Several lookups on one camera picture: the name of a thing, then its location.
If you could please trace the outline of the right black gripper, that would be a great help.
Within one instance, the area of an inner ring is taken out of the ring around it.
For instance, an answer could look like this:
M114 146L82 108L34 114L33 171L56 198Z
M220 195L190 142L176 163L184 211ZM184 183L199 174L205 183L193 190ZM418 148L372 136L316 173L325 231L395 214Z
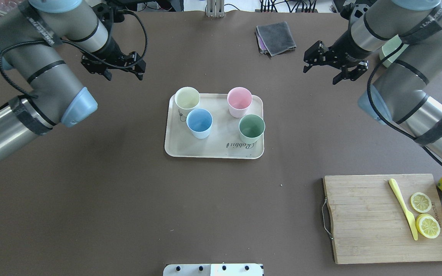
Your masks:
M356 67L367 56L369 56L368 51L352 43L337 42L335 45L326 47L319 40L305 51L303 60L307 65L303 67L303 73L307 73L313 66L329 65L333 68L341 69L341 72L333 77L333 85L338 84L342 80L355 81L360 77L360 70L354 68L350 71L349 68Z

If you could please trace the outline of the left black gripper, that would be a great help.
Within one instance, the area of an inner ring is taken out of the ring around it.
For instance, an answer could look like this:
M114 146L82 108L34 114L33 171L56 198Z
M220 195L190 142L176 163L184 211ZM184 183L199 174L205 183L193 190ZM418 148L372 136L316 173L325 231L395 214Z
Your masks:
M81 65L89 73L105 77L108 81L112 80L112 73L109 69L120 69L124 72L133 73L139 81L143 80L143 74L146 71L146 62L137 52L126 54L113 54L107 58L100 58L85 54L81 57Z

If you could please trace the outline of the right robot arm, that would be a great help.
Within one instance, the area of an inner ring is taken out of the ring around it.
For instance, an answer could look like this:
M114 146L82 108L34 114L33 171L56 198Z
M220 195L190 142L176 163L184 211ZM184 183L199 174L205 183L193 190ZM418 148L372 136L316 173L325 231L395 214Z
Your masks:
M442 72L442 1L377 0L333 45L318 41L305 51L307 72L316 65L340 70L333 84L355 80L367 57L398 36L404 52L358 100L362 110L412 139L442 166L442 103L424 88Z

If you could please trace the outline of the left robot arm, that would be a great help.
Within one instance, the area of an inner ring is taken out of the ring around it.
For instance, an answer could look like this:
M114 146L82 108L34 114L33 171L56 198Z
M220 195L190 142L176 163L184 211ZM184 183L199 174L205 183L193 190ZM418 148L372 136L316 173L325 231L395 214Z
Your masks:
M113 24L125 14L140 21L128 4L25 0L0 18L0 73L20 92L0 107L0 162L55 125L73 127L97 110L56 47L79 49L91 74L110 80L117 69L143 79L144 54L124 54L113 37Z

